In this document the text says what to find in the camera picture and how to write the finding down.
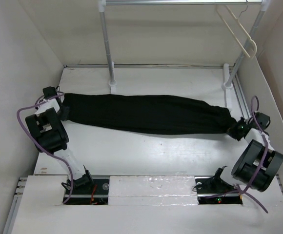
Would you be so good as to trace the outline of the black trousers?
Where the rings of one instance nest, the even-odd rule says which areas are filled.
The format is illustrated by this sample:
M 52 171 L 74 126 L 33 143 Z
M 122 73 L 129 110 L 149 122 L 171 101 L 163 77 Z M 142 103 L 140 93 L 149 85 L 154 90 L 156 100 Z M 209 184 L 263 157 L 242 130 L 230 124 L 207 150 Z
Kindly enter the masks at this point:
M 237 122 L 227 108 L 171 95 L 67 93 L 63 105 L 71 122 L 153 135 L 225 134 Z

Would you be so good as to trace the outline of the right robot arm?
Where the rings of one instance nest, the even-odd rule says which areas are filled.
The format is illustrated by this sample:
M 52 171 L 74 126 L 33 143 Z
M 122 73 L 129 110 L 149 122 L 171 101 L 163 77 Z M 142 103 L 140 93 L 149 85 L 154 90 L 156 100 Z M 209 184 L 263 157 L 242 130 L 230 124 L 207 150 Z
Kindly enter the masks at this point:
M 227 134 L 235 140 L 245 139 L 248 146 L 235 163 L 231 175 L 250 188 L 264 192 L 271 184 L 283 163 L 283 154 L 275 151 L 265 131 L 270 125 L 270 117 L 255 112 L 249 119 L 243 117 L 230 127 Z

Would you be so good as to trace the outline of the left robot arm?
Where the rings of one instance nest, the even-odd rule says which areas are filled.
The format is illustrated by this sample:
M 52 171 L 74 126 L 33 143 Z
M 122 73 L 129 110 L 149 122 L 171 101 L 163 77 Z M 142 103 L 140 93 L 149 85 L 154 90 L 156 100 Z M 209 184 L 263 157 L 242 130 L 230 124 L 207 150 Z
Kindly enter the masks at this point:
M 89 193 L 95 187 L 92 176 L 68 148 L 69 137 L 62 123 L 67 118 L 68 108 L 63 106 L 55 87 L 49 86 L 42 91 L 43 96 L 36 102 L 36 112 L 25 118 L 28 131 L 67 170 L 69 179 L 63 186 L 74 192 Z

